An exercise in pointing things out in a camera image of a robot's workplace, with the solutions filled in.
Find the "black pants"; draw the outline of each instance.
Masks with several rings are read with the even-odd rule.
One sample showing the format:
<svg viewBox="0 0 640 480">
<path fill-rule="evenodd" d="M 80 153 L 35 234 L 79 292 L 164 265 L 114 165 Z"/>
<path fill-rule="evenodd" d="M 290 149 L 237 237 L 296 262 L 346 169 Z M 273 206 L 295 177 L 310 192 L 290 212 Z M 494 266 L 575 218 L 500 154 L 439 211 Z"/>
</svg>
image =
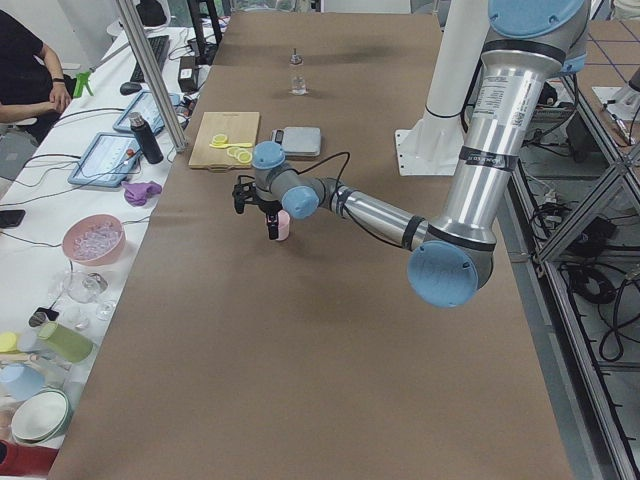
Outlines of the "black pants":
<svg viewBox="0 0 640 480">
<path fill-rule="evenodd" d="M 73 96 L 73 91 L 76 88 L 76 79 L 71 78 L 69 75 L 65 75 L 64 84 L 67 87 L 69 95 Z M 45 113 L 44 115 L 37 117 L 36 123 L 23 127 L 23 129 L 29 132 L 29 134 L 32 135 L 40 144 L 47 136 L 47 133 L 49 133 L 49 130 L 51 130 L 51 127 L 53 127 L 53 124 L 56 123 L 59 118 L 60 114 L 58 112 Z"/>
</svg>

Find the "red can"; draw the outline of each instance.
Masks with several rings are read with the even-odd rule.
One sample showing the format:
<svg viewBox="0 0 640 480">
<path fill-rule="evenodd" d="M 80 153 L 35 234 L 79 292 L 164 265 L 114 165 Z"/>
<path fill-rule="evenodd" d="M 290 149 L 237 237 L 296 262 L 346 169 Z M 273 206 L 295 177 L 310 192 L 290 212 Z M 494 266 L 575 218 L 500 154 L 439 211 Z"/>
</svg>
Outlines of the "red can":
<svg viewBox="0 0 640 480">
<path fill-rule="evenodd" d="M 58 450 L 23 447 L 0 440 L 0 475 L 46 477 Z"/>
</svg>

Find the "pink bowl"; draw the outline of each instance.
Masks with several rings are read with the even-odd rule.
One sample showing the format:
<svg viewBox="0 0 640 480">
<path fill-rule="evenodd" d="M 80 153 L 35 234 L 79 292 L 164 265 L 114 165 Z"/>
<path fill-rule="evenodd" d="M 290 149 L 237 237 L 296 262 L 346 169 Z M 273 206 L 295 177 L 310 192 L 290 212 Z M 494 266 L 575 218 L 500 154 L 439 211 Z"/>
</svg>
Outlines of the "pink bowl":
<svg viewBox="0 0 640 480">
<path fill-rule="evenodd" d="M 103 225 L 107 222 L 112 223 L 113 229 L 120 233 L 118 242 L 110 249 L 101 252 L 94 258 L 82 260 L 76 258 L 76 252 L 74 249 L 76 239 L 83 238 L 87 232 L 90 232 L 91 230 L 95 229 L 95 227 Z M 108 214 L 91 215 L 90 217 L 83 218 L 73 227 L 67 230 L 67 233 L 65 233 L 64 238 L 62 239 L 62 251 L 69 260 L 79 263 L 80 265 L 95 267 L 98 265 L 108 265 L 115 262 L 122 253 L 122 250 L 124 250 L 124 246 L 126 243 L 127 240 L 125 238 L 124 228 L 122 228 L 122 223 L 120 222 L 120 220 Z"/>
</svg>

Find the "white table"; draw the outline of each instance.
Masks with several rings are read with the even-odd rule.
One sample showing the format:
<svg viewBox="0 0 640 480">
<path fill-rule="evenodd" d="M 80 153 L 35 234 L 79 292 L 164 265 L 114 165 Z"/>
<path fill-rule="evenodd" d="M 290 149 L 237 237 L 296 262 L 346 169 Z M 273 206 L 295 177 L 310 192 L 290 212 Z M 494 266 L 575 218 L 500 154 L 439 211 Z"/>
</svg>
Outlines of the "white table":
<svg viewBox="0 0 640 480">
<path fill-rule="evenodd" d="M 171 53 L 176 47 L 183 45 L 188 38 L 193 37 L 193 31 L 187 28 L 167 28 L 154 32 L 153 35 L 169 35 Z M 126 42 L 126 36 L 121 34 L 106 55 L 118 49 Z M 180 94 L 178 86 L 178 65 L 180 55 L 187 50 L 177 51 L 169 55 L 163 68 L 163 77 L 169 92 Z M 75 112 L 96 108 L 126 108 L 135 95 L 122 96 L 119 93 L 121 83 L 129 80 L 135 66 L 135 58 L 130 48 L 126 48 L 98 68 L 90 77 L 90 87 L 94 96 L 86 91 L 81 98 L 74 99 L 63 117 Z M 101 111 L 64 118 L 51 130 L 42 145 L 36 151 L 41 154 L 73 154 L 82 155 L 89 147 L 98 132 L 113 132 L 112 125 L 121 112 Z M 164 161 L 151 165 L 142 159 L 139 168 L 134 168 L 130 182 L 153 181 L 164 184 L 175 151 L 166 132 L 158 136 L 158 142 L 164 153 Z M 24 209 L 25 218 L 18 228 L 6 230 L 7 234 L 28 239 L 34 242 L 57 245 L 67 229 L 78 220 L 89 215 L 109 213 L 122 222 L 145 219 L 155 208 L 160 196 L 148 200 L 142 207 L 134 207 L 124 199 L 124 188 L 96 188 L 71 185 L 67 178 L 75 164 L 69 164 L 64 169 L 52 170 L 46 174 L 44 180 L 36 187 L 26 187 L 25 184 L 36 184 L 44 172 L 52 166 L 61 166 L 60 162 L 74 161 L 67 157 L 45 157 L 29 162 L 21 172 L 4 198 L 0 201 L 0 209 Z M 52 195 L 38 200 L 32 199 Z M 125 226 L 127 239 L 126 247 L 119 259 L 103 267 L 82 267 L 74 264 L 74 271 L 97 272 L 108 282 L 107 290 L 101 295 L 103 299 L 116 301 L 124 288 L 129 270 L 144 239 L 147 223 L 133 223 Z M 20 333 L 28 330 L 29 317 L 37 307 L 49 307 L 54 298 L 50 293 L 53 279 L 57 274 L 68 271 L 69 260 L 65 257 L 61 247 L 51 248 L 35 246 L 15 240 L 6 235 L 0 235 L 0 332 L 14 331 Z M 95 317 L 96 304 L 79 304 L 64 296 L 58 301 L 55 309 L 61 312 L 59 321 L 70 326 L 71 316 L 84 314 L 90 318 L 90 325 L 81 333 L 99 345 L 104 337 L 109 321 L 102 321 Z M 67 380 L 75 380 L 74 395 L 78 395 L 78 382 L 86 381 L 88 368 L 72 369 Z M 43 446 L 59 447 L 62 437 L 55 438 Z"/>
</svg>

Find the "computer mouse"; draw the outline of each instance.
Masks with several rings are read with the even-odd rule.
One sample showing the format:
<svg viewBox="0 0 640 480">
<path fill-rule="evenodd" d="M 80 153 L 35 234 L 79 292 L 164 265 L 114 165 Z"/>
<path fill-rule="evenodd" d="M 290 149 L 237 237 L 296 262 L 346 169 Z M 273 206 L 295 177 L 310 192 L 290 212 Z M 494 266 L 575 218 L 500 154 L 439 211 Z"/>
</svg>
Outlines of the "computer mouse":
<svg viewBox="0 0 640 480">
<path fill-rule="evenodd" d="M 120 85 L 120 93 L 122 95 L 131 95 L 142 90 L 142 85 L 137 82 L 124 82 Z"/>
</svg>

